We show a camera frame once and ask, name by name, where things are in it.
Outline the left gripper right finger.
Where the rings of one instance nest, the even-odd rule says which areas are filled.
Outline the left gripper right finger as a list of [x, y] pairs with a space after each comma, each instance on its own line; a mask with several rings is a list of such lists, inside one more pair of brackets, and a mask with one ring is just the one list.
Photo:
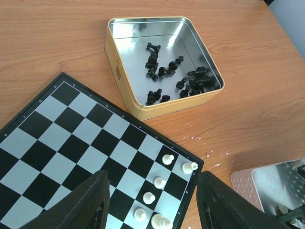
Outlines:
[[197, 206], [203, 229], [287, 229], [263, 213], [210, 171], [197, 180]]

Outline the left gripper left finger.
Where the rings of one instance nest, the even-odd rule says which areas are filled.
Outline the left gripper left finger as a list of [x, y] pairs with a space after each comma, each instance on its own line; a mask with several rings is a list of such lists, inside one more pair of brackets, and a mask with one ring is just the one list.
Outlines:
[[23, 229], [104, 229], [110, 204], [107, 171], [99, 170]]

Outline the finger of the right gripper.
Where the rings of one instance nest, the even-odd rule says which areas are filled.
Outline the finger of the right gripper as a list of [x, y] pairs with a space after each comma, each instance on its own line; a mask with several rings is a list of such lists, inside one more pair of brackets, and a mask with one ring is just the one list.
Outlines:
[[293, 210], [289, 210], [284, 206], [278, 207], [280, 212], [282, 213], [281, 216], [278, 217], [278, 220], [282, 223], [290, 223], [292, 220], [297, 219], [301, 222], [305, 222], [305, 206], [301, 205]]

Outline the white chess pawn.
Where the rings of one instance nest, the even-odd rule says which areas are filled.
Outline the white chess pawn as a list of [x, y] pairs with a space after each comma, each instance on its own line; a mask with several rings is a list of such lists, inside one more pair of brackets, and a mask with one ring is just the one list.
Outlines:
[[184, 163], [182, 165], [182, 171], [185, 174], [191, 174], [194, 170], [198, 169], [198, 164], [196, 162], [192, 162], [192, 163]]
[[162, 162], [165, 164], [165, 165], [170, 165], [174, 160], [174, 155], [164, 155], [162, 157]]
[[145, 204], [150, 205], [156, 200], [156, 196], [152, 192], [145, 192], [142, 199]]

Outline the white chess piece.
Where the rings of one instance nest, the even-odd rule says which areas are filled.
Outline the white chess piece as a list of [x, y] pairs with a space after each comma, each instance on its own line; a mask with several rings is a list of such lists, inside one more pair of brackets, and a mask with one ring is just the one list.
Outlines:
[[137, 208], [134, 212], [134, 218], [139, 222], [144, 221], [147, 218], [146, 211], [143, 208]]
[[154, 229], [172, 229], [173, 223], [161, 214], [155, 214], [151, 218], [151, 225]]
[[166, 180], [161, 178], [161, 177], [157, 177], [155, 180], [154, 180], [154, 186], [157, 188], [157, 189], [162, 189], [164, 188], [166, 185]]

